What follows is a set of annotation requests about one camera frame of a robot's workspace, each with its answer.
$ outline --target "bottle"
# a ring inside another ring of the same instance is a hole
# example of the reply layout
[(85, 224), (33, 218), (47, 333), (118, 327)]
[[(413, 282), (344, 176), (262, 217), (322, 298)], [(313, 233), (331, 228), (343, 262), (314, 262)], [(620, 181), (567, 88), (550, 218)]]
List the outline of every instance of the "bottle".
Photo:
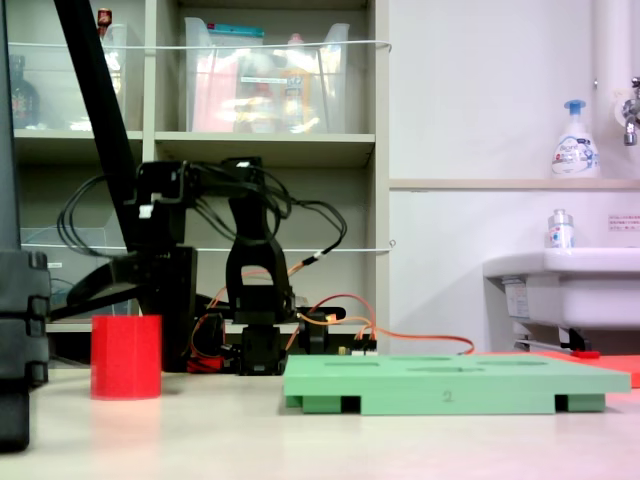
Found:
[[(300, 34), (294, 33), (289, 40), (289, 45), (301, 45)], [(291, 133), (303, 133), (312, 125), (307, 125), (309, 111), (309, 95), (311, 89), (310, 73), (300, 67), (300, 61), (304, 58), (302, 47), (287, 49), (287, 68), (282, 72), (286, 79), (283, 92), (283, 123), (284, 129)]]
[(107, 34), (107, 30), (111, 26), (113, 22), (113, 13), (108, 8), (100, 8), (98, 9), (98, 35), (100, 36), (100, 41), (104, 40), (104, 36)]
[(24, 79), (25, 63), (24, 55), (9, 55), (13, 128), (36, 126), (39, 122), (40, 96)]
[(560, 137), (551, 163), (554, 178), (598, 178), (600, 156), (593, 137), (582, 123), (580, 110), (586, 106), (582, 100), (570, 100), (564, 104), (571, 120)]
[(564, 209), (553, 211), (549, 217), (549, 240), (551, 248), (573, 248), (576, 246), (573, 217)]

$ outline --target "red cylinder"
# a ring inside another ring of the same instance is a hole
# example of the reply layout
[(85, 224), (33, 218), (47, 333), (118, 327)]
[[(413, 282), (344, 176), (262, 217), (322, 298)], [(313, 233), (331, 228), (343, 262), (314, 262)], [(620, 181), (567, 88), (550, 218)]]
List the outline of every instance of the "red cylinder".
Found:
[(162, 317), (96, 315), (91, 334), (91, 397), (156, 398), (161, 392)]

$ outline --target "white table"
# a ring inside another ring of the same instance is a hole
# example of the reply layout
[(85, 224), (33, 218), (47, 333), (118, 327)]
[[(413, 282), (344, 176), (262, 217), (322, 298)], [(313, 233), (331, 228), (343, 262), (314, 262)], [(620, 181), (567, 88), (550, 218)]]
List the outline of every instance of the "white table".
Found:
[(51, 377), (2, 480), (640, 479), (640, 391), (602, 414), (303, 416), (281, 378), (173, 375), (161, 399), (104, 402), (87, 370)]

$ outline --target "soap bottle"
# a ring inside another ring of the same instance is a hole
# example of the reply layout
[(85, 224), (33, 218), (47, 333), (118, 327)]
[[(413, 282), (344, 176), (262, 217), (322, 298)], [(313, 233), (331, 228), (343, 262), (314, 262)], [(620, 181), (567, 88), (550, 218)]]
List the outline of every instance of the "soap bottle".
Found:
[(570, 121), (560, 137), (551, 163), (554, 178), (600, 177), (598, 149), (580, 115), (585, 106), (582, 100), (570, 100), (564, 104), (564, 108), (569, 110)]
[(549, 217), (549, 241), (551, 248), (573, 248), (576, 239), (573, 229), (573, 217), (564, 209), (556, 209)]

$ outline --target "shelf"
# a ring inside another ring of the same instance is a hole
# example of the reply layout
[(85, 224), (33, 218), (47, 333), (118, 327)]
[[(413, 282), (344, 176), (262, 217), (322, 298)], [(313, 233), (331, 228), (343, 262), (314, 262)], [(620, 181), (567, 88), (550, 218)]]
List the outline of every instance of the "shelf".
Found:
[[(242, 329), (246, 325), (233, 325), (231, 323), (227, 323), (226, 332), (229, 335), (233, 334), (241, 334)], [(362, 329), (362, 324), (354, 324), (354, 325), (332, 325), (329, 327), (330, 334), (342, 334), (342, 335), (355, 335)], [(293, 331), (296, 329), (297, 325), (294, 323), (288, 323), (285, 325), (280, 325), (280, 333), (282, 335), (291, 335)]]
[[(142, 132), (128, 132), (134, 158), (142, 158)], [(16, 158), (21, 165), (81, 165), (98, 162), (93, 132), (15, 130)]]
[(184, 7), (274, 10), (363, 10), (369, 0), (178, 0)]
[[(227, 323), (226, 331), (229, 335), (241, 334), (244, 325), (233, 325)], [(333, 325), (329, 327), (329, 333), (355, 335), (360, 331), (362, 325)], [(280, 325), (280, 333), (283, 335), (291, 335), (296, 329), (296, 325), (286, 324)], [(60, 320), (55, 323), (47, 324), (47, 333), (91, 333), (91, 320), (89, 319), (69, 319)]]
[(47, 323), (47, 333), (91, 333), (90, 319), (58, 320), (55, 323)]
[(163, 160), (218, 163), (260, 156), (267, 167), (361, 168), (369, 161), (375, 135), (158, 132), (156, 144)]
[(403, 179), (389, 181), (392, 191), (434, 191), (434, 190), (640, 190), (640, 180), (614, 178), (576, 178), (576, 179)]

